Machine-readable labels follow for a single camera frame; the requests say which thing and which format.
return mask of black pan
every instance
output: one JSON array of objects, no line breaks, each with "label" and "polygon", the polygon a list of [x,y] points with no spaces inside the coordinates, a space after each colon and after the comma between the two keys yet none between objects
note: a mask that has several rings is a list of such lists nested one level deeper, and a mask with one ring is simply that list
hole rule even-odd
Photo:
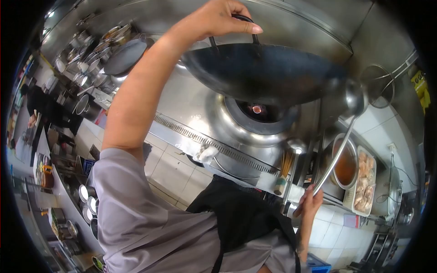
[{"label": "black pan", "polygon": [[[233,17],[253,22],[243,15]],[[322,85],[344,78],[339,65],[297,49],[253,43],[215,44],[184,53],[182,62],[200,82],[213,91],[251,103],[292,106],[323,97]]]},{"label": "black pan", "polygon": [[105,74],[121,75],[129,71],[153,43],[151,38],[138,38],[120,46],[107,60]]}]

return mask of chicken pieces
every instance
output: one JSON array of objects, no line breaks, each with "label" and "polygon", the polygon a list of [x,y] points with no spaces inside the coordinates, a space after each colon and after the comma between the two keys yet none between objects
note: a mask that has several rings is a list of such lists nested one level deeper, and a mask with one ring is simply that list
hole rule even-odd
[{"label": "chicken pieces", "polygon": [[360,168],[358,170],[354,208],[357,211],[365,212],[372,205],[373,186],[370,181],[373,181],[375,161],[363,151],[360,152],[358,160]]}]

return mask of brown sauce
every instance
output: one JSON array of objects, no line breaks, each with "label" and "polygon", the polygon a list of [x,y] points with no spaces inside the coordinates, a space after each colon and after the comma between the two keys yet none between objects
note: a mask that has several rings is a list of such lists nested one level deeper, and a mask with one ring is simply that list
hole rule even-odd
[{"label": "brown sauce", "polygon": [[[343,139],[339,139],[333,148],[334,154],[337,152],[338,148],[341,145],[341,141]],[[340,158],[337,161],[337,164],[335,164],[334,171],[337,175],[338,181],[342,185],[349,185],[352,182],[352,178],[355,174],[355,169],[357,168],[356,162],[354,161],[354,157],[350,153],[349,149],[346,146],[344,147],[343,151],[341,152]]]}]

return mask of hand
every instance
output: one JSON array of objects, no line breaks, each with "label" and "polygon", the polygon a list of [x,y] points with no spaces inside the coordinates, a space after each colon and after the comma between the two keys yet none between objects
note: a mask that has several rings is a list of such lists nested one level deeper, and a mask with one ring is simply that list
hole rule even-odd
[{"label": "hand", "polygon": [[231,32],[259,34],[263,30],[254,23],[241,21],[232,17],[241,14],[250,17],[247,8],[235,0],[211,0],[181,21],[190,25],[196,33],[197,41],[210,36],[222,36]]},{"label": "hand", "polygon": [[35,125],[35,123],[36,123],[36,116],[31,115],[28,122],[28,128],[32,128]]},{"label": "hand", "polygon": [[323,203],[323,190],[320,189],[313,196],[314,184],[309,185],[305,193],[302,195],[299,205],[302,206],[302,220],[313,221],[317,211]]}]

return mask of tray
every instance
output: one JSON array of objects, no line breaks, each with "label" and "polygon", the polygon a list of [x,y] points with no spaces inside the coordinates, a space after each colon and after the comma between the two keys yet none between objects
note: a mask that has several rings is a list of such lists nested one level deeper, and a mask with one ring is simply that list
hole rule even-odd
[{"label": "tray", "polygon": [[[368,157],[371,157],[373,159],[373,163],[374,163],[373,168],[370,170],[373,173],[373,179],[369,181],[369,184],[373,187],[373,194],[372,194],[372,199],[371,199],[371,204],[373,204],[373,198],[375,196],[375,186],[376,186],[376,184],[375,184],[375,182],[376,182],[376,161],[375,161],[375,158],[373,157],[373,155],[371,153],[369,153],[366,149],[364,149],[362,146],[358,146],[357,151],[358,151],[358,155],[360,154],[361,151],[363,151],[367,154]],[[355,185],[352,188],[346,190],[346,192],[344,193],[344,198],[343,198],[343,206],[349,208],[356,215],[367,217],[370,215],[370,211],[372,210],[372,205],[370,205],[370,208],[367,209],[366,212],[357,211],[354,208],[355,191],[356,190],[357,190],[357,183],[355,183]]]}]

